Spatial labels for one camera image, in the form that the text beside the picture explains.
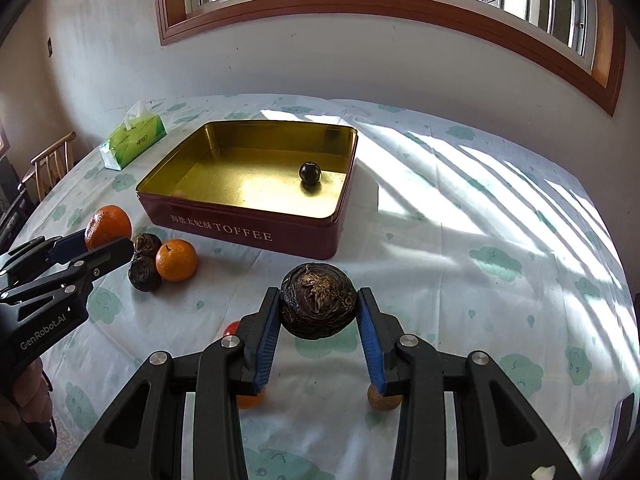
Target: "silver bolt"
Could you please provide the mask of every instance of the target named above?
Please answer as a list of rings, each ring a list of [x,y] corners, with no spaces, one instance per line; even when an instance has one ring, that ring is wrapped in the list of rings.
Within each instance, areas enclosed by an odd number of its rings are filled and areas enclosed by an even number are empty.
[[[240,338],[237,335],[225,335],[221,339],[220,344],[225,348],[233,348],[240,344]]]
[[[164,352],[154,352],[149,358],[149,362],[155,366],[162,365],[166,361],[166,354]]]
[[[471,360],[477,365],[485,365],[489,362],[489,356],[484,352],[473,352]]]
[[[402,334],[400,336],[400,344],[402,346],[418,346],[418,338],[413,334]]]

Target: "chair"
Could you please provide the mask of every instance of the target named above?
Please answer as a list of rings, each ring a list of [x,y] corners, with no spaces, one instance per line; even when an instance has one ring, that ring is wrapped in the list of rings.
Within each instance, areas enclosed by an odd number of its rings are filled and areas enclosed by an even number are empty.
[[[22,178],[20,188],[26,186],[30,178],[35,178],[38,200],[42,202],[47,193],[62,180],[74,166],[74,157],[71,150],[71,141],[76,138],[76,133],[66,134],[62,139],[53,143],[46,150],[31,159],[32,168]],[[44,171],[49,177],[49,185],[44,182]]]
[[[27,194],[27,188],[22,186],[20,193],[0,219],[0,254],[9,250],[32,212],[33,204]]]

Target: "red tin box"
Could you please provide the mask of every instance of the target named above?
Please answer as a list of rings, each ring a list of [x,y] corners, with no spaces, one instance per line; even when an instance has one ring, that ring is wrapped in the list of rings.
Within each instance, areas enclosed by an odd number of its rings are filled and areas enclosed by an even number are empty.
[[[296,121],[204,124],[138,184],[159,226],[317,260],[334,256],[351,188],[357,131]],[[320,183],[298,170],[316,162]]]

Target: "shriveled dark fruit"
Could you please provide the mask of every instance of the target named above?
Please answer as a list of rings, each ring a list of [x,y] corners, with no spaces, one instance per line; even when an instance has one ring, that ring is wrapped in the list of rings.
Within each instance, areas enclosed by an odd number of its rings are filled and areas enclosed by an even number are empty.
[[[305,162],[302,166],[300,166],[300,170],[298,171],[300,176],[300,180],[305,186],[315,186],[318,182],[320,182],[320,176],[322,172],[320,171],[320,166],[318,166],[314,162]]]
[[[369,399],[371,407],[380,412],[390,412],[402,404],[402,395],[383,397],[378,393],[378,389],[373,384],[369,385],[367,399]]]
[[[337,334],[356,316],[353,283],[329,264],[302,264],[282,280],[280,322],[302,339]]]
[[[133,250],[136,251],[136,254],[150,256],[151,258],[156,257],[156,253],[160,247],[162,247],[162,241],[155,234],[151,233],[142,233],[136,236],[133,242]]]
[[[156,290],[162,284],[156,261],[150,256],[135,256],[129,264],[129,281],[142,292]]]

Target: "tablecloth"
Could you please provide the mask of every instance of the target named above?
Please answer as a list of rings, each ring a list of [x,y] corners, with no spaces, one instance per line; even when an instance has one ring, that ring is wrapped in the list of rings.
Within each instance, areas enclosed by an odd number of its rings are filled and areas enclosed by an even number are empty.
[[[130,286],[126,267],[98,280],[90,321],[44,355],[54,408],[78,443],[149,354],[201,351],[305,261],[158,228],[135,184],[207,121],[316,121],[348,124],[360,135],[330,263],[356,288],[370,286],[383,312],[438,350],[491,354],[582,477],[597,478],[615,404],[640,392],[640,358],[620,260],[575,177],[500,137],[386,105],[271,94],[147,104],[168,135],[121,172],[106,170],[91,152],[16,241],[69,234],[99,207],[117,204],[135,232],[180,237],[198,251],[194,278],[165,282],[157,292]],[[265,401],[241,413],[249,478],[388,479],[399,410],[372,410],[368,386],[355,322],[318,341],[282,330]],[[183,443],[187,479],[192,400]],[[456,478],[456,454],[447,397],[449,478]]]

